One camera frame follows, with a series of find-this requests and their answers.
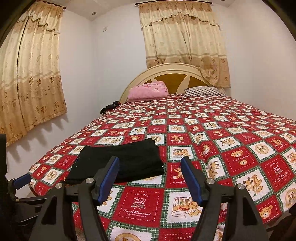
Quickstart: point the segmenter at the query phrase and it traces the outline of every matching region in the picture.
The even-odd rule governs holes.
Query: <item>curtain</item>
[[[59,71],[61,18],[62,7],[35,2],[0,48],[0,132],[8,145],[67,112]]]
[[[208,3],[160,1],[140,4],[147,68],[163,63],[197,66],[216,87],[230,87],[226,50]]]

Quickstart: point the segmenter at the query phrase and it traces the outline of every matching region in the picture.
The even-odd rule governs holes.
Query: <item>ceiling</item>
[[[81,15],[89,20],[94,20],[98,16],[110,11],[113,8],[146,0],[48,0],[58,5],[67,7],[67,10]],[[213,3],[229,6],[235,0],[210,0]]]

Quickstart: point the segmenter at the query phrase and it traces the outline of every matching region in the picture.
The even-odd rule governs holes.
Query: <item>bedspread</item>
[[[165,174],[115,184],[98,207],[110,240],[189,240],[202,208],[186,187],[180,159],[188,156],[223,185],[246,186],[264,223],[296,202],[296,123],[230,97],[174,94],[125,103],[49,151],[29,171],[44,195],[65,179],[85,145],[121,145],[152,138]],[[215,239],[222,234],[227,204],[221,205]],[[75,225],[82,228],[73,204]]]

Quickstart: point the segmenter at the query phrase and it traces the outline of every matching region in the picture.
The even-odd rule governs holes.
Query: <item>striped pillow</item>
[[[197,86],[185,89],[185,96],[226,96],[215,87]]]

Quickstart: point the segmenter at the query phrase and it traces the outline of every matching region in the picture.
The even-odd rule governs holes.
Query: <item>wall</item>
[[[224,33],[230,68],[232,97],[249,103],[250,58],[236,15],[227,7],[214,4],[220,27]],[[96,76],[100,82],[100,105],[118,100],[127,85],[146,70],[144,37],[141,30],[139,8],[134,4],[118,7],[96,18],[93,22],[96,51]]]
[[[250,104],[296,120],[296,41],[261,0],[236,0],[229,8],[251,54]]]
[[[43,123],[7,148],[7,178],[25,174],[30,166],[64,139],[98,118],[98,85],[94,82],[91,22],[65,11],[60,30],[60,70],[68,113]],[[27,186],[17,191],[26,197]]]

